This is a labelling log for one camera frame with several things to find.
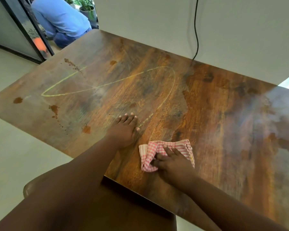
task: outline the wooden table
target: wooden table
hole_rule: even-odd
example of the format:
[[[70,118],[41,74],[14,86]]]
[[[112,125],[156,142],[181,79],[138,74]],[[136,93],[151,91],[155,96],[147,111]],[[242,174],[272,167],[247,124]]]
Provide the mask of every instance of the wooden table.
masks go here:
[[[289,229],[288,89],[93,30],[0,92],[0,118],[71,157],[126,112],[141,135],[108,178],[196,223],[196,205],[142,172],[138,150],[189,139],[202,178]]]

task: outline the striped cloth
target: striped cloth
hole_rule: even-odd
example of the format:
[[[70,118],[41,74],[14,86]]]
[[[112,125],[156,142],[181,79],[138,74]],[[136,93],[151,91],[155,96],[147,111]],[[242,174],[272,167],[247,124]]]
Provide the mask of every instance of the striped cloth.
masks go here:
[[[163,149],[163,145],[166,144],[170,149],[175,147],[178,149],[182,155],[184,155],[190,162],[193,167],[195,167],[195,160],[193,155],[193,148],[191,147],[189,140],[181,140],[179,142],[164,142],[164,141],[150,141],[149,144],[139,145],[139,153],[141,157],[141,170],[145,172],[153,172],[158,170],[157,167],[154,167],[150,162],[155,159],[154,156],[156,153],[161,153],[162,155],[167,155]]]

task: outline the shirt sleeve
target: shirt sleeve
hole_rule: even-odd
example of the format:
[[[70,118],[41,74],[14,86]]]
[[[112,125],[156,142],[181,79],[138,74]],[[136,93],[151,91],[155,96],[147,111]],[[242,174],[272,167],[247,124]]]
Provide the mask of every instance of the shirt sleeve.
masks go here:
[[[56,35],[56,28],[39,11],[36,11],[34,8],[32,10],[38,23],[45,29],[46,35],[53,38]]]

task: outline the white floor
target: white floor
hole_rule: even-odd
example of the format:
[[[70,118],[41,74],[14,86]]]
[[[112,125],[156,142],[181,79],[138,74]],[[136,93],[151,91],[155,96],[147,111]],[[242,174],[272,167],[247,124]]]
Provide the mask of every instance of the white floor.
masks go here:
[[[37,64],[0,49],[0,91]],[[23,186],[71,158],[0,119],[0,220],[22,199]],[[199,231],[177,217],[177,230]]]

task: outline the person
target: person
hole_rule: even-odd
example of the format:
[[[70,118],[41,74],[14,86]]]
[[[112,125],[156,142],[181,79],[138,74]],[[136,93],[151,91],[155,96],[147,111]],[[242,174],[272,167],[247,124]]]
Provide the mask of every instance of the person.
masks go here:
[[[0,231],[77,230],[110,162],[118,149],[137,139],[137,116],[116,118],[106,135],[67,164],[53,169],[6,217]],[[163,146],[168,156],[156,155],[152,165],[160,177],[187,194],[218,226],[226,231],[285,231],[223,191],[198,177],[189,160],[177,149]]]
[[[68,46],[92,28],[88,18],[65,0],[33,0],[32,11],[37,21],[60,48]]]

